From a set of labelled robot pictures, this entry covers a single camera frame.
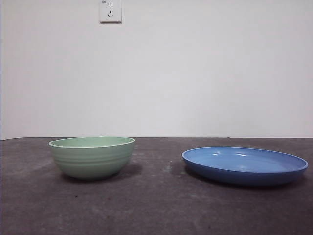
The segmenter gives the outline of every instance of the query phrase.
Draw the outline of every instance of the plate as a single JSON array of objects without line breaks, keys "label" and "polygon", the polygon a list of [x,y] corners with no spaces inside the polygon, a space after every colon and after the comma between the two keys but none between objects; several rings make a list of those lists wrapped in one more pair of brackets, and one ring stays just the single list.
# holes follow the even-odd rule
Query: plate
[{"label": "plate", "polygon": [[206,178],[247,186],[281,185],[297,180],[306,160],[287,153],[240,147],[205,147],[182,154],[187,166]]}]

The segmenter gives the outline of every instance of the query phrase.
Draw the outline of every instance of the table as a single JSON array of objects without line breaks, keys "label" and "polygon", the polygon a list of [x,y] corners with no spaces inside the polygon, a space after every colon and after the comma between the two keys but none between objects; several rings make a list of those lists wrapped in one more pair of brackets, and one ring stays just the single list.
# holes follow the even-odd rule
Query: table
[{"label": "table", "polygon": [[181,153],[205,146],[286,152],[313,163],[313,138],[136,138],[131,161],[105,180],[63,175],[48,142],[1,141],[2,235],[313,235],[313,167],[267,188],[207,180]]}]

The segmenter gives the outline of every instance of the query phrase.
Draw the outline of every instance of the ceramic bowl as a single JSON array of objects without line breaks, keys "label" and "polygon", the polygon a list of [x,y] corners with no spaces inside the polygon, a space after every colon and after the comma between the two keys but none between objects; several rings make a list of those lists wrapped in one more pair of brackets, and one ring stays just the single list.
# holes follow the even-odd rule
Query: ceramic bowl
[{"label": "ceramic bowl", "polygon": [[134,142],[128,137],[79,137],[52,141],[49,146],[64,174],[94,180],[118,173],[129,161]]}]

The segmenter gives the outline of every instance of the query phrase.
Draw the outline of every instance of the tabletop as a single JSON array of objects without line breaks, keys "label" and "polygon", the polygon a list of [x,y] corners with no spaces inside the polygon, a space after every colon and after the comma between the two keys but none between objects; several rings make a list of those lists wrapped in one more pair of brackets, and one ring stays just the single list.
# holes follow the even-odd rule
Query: tabletop
[{"label": "tabletop", "polygon": [[[130,162],[99,181],[60,172],[48,143],[1,141],[2,235],[312,235],[313,138],[135,138]],[[237,146],[308,161],[296,182],[222,184],[194,174],[181,154]]]}]

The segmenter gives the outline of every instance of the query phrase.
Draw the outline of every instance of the electrical socket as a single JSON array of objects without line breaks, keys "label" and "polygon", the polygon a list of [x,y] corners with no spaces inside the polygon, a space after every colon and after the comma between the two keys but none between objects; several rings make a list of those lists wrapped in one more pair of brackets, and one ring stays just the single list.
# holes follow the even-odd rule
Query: electrical socket
[{"label": "electrical socket", "polygon": [[99,3],[100,22],[122,22],[121,0],[102,0]]}]

